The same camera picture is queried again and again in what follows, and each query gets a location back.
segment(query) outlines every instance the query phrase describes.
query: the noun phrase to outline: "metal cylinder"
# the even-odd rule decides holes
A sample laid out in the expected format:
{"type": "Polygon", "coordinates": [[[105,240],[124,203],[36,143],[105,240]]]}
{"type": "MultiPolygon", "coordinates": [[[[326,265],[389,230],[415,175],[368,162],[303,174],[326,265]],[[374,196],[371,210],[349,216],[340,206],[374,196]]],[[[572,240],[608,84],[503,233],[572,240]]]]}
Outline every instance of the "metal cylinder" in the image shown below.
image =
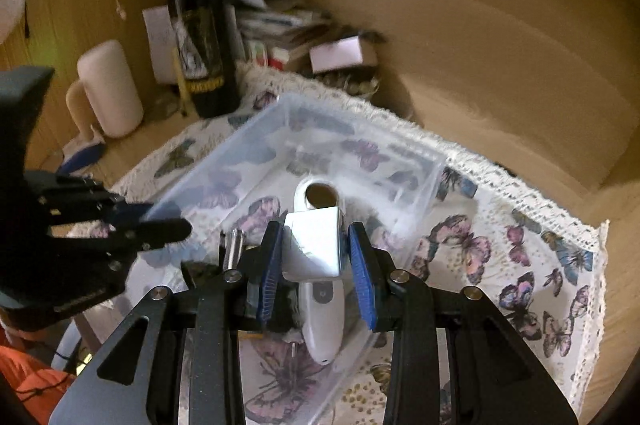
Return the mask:
{"type": "Polygon", "coordinates": [[[234,228],[227,232],[225,237],[225,258],[222,262],[222,271],[233,270],[238,267],[240,256],[244,249],[244,232],[234,228]]]}

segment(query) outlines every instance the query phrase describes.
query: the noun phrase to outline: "blue gripper pad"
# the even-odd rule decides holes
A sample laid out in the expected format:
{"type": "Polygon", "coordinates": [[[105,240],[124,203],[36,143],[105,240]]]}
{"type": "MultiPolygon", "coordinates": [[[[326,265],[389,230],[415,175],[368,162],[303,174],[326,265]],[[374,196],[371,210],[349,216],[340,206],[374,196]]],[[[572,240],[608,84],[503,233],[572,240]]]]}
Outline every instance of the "blue gripper pad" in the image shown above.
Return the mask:
{"type": "Polygon", "coordinates": [[[351,271],[353,272],[353,283],[358,297],[360,316],[367,323],[369,329],[373,330],[378,323],[378,313],[376,311],[375,287],[369,265],[371,261],[375,261],[375,252],[371,248],[362,223],[353,223],[349,226],[348,238],[351,271]]]}
{"type": "Polygon", "coordinates": [[[271,319],[278,281],[282,276],[282,225],[271,221],[260,245],[265,262],[260,280],[258,320],[265,324],[271,319]]]}

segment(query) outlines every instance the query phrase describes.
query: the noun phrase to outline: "wine bottle label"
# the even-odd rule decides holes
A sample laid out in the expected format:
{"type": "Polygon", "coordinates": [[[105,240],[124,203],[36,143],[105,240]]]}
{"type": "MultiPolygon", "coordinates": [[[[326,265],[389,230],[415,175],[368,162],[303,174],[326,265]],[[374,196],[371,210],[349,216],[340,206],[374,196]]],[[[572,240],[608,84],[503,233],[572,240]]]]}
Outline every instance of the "wine bottle label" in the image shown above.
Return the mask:
{"type": "Polygon", "coordinates": [[[222,87],[225,84],[225,79],[222,76],[215,78],[209,78],[207,80],[189,80],[187,82],[187,89],[191,93],[210,92],[222,87]]]}
{"type": "Polygon", "coordinates": [[[185,12],[174,21],[180,63],[187,80],[222,74],[222,60],[212,13],[207,8],[185,12]]]}

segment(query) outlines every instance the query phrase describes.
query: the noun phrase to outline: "clear plastic container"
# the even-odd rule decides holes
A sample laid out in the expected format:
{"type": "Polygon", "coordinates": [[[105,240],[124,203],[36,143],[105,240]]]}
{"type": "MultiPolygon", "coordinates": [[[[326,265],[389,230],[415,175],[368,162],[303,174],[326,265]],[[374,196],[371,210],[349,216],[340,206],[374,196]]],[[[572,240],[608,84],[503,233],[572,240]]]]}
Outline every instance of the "clear plastic container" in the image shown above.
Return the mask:
{"type": "MultiPolygon", "coordinates": [[[[193,233],[161,253],[217,261],[221,228],[239,227],[258,245],[268,221],[293,210],[298,185],[318,176],[336,190],[345,225],[362,221],[373,246],[408,267],[444,163],[441,153],[365,118],[286,94],[220,144],[147,217],[179,209],[193,233]]],[[[364,360],[375,336],[360,319],[353,283],[344,284],[344,336],[332,364],[315,367],[290,337],[241,341],[248,423],[313,423],[364,360]]]]}

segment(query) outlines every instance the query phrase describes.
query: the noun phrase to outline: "blue object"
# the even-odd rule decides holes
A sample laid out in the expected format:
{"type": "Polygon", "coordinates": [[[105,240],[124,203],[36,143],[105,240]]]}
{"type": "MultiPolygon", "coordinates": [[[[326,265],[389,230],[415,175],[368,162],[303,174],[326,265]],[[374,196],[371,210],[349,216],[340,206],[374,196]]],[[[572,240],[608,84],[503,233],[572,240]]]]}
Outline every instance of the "blue object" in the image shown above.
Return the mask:
{"type": "Polygon", "coordinates": [[[87,144],[87,147],[81,148],[62,162],[62,165],[56,171],[58,174],[71,174],[77,170],[84,169],[89,165],[97,163],[106,149],[104,142],[87,144]]]}
{"type": "Polygon", "coordinates": [[[351,257],[351,271],[353,273],[353,283],[358,297],[358,306],[360,307],[360,316],[367,323],[369,329],[374,329],[378,322],[378,314],[376,313],[376,296],[371,281],[371,275],[367,270],[367,262],[365,261],[362,248],[358,241],[358,236],[353,228],[349,227],[349,245],[351,257]]]}
{"type": "Polygon", "coordinates": [[[267,323],[271,319],[278,281],[282,276],[282,234],[282,225],[278,225],[275,239],[262,242],[262,245],[265,245],[266,241],[271,243],[270,249],[261,250],[268,255],[268,263],[260,282],[260,305],[257,315],[262,323],[267,323]]]}

